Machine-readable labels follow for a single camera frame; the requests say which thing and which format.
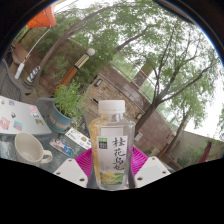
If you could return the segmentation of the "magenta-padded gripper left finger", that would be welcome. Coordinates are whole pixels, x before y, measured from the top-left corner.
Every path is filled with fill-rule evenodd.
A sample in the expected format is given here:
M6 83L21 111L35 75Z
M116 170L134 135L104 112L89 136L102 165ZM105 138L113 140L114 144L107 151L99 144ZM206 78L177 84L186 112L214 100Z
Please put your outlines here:
M66 159L54 174L84 188L97 188L91 149L75 159Z

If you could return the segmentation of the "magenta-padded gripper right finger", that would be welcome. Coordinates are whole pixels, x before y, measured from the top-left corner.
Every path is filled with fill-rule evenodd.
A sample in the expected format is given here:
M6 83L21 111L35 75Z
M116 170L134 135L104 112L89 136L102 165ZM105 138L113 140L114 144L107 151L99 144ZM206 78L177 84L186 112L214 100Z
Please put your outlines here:
M170 175L170 171L156 157L148 157L141 150L134 148L130 161L128 177L130 188L140 188Z

